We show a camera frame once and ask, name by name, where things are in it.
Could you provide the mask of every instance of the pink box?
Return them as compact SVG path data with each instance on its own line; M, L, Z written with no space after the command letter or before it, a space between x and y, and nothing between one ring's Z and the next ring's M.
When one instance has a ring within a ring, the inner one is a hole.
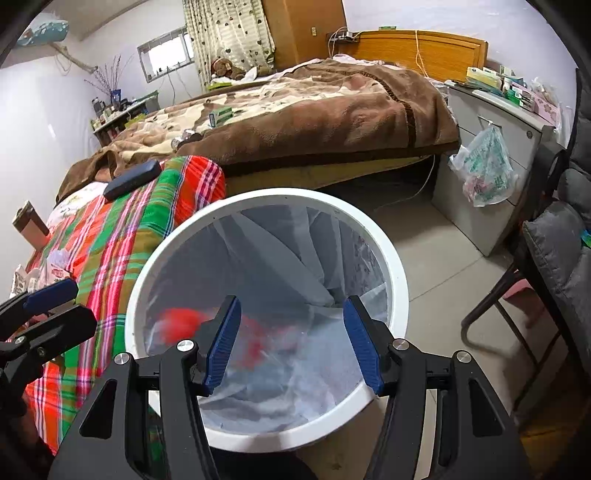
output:
M532 100L535 103L534 112L555 127L560 121L560 110L536 94Z

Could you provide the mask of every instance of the plastic bag liner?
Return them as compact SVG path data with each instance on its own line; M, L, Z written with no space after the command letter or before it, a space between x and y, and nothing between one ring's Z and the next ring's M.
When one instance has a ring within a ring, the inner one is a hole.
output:
M227 294L242 322L222 384L199 405L206 427L257 434L287 430L338 405L362 381L343 323L343 301L359 295L387 319L387 290L363 238L305 206L253 207L186 240L148 298L146 350L168 348L167 315L213 318Z

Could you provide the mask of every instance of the curtain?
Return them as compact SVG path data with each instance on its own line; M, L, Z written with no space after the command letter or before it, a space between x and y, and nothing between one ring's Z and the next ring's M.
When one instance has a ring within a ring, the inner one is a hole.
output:
M221 57L244 71L273 68L275 44L261 0L183 0L183 9L203 87Z

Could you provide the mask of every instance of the striped bedsheet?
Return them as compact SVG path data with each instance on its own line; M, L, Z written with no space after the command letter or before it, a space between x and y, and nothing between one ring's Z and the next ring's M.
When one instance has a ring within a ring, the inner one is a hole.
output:
M156 180L111 203L100 195L51 229L51 241L28 268L41 265L54 249L67 249L67 270L79 287L76 302L98 321L93 338L47 363L43 377L27 387L39 434L54 452L94 380L125 349L125 312L146 260L174 228L224 197L217 164L177 157L164 163Z

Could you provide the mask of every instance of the wooden headboard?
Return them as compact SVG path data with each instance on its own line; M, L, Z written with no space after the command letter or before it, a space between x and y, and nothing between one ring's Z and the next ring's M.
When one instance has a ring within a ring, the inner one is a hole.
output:
M442 82L464 80L468 67L484 66L488 50L484 40L426 30L362 32L358 43L337 43L337 49L356 59L383 60L420 72L415 61L417 36L425 70L431 78Z

